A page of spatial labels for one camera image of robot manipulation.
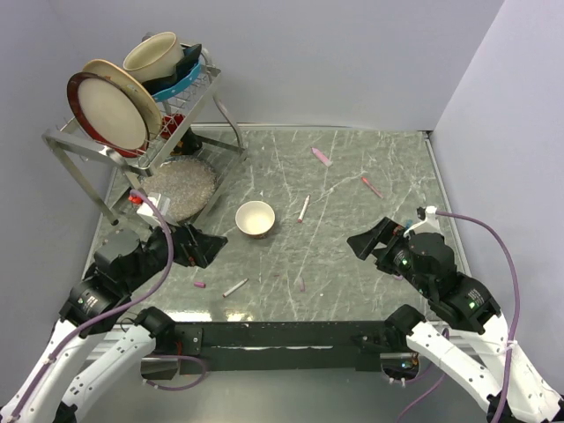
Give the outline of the white pen red tip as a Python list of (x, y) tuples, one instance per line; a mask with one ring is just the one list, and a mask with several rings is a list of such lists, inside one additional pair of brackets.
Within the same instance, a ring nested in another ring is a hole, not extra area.
[(303, 206), (301, 207), (301, 211), (300, 211), (299, 217), (297, 218), (297, 222), (298, 222), (298, 223), (302, 223), (303, 220), (304, 220), (304, 218), (305, 218), (305, 215), (306, 215), (306, 212), (307, 212), (309, 203), (310, 203), (310, 198), (311, 198), (310, 195), (307, 195), (307, 196), (305, 197)]

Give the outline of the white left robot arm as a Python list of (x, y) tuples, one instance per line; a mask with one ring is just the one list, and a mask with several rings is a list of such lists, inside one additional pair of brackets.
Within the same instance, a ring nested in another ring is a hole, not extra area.
[(117, 231), (93, 255), (85, 278), (70, 292), (48, 346), (16, 395), (3, 422), (78, 422), (123, 372), (149, 353), (168, 352), (174, 321), (157, 308), (141, 312), (133, 328), (90, 367), (84, 363), (119, 318), (136, 305), (131, 295), (154, 275), (167, 279), (174, 263), (205, 268), (228, 240), (192, 225), (156, 227), (146, 241)]

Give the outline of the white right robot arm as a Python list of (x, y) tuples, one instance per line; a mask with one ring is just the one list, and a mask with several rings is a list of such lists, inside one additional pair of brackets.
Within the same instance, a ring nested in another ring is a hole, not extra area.
[(490, 422), (561, 422), (563, 397), (516, 342), (515, 329), (485, 285), (458, 270), (432, 212), (404, 228), (384, 218), (347, 243), (360, 260), (400, 276), (474, 351), (470, 356), (443, 336), (417, 309), (403, 305), (385, 321), (385, 341), (396, 351), (426, 357), (462, 387)]

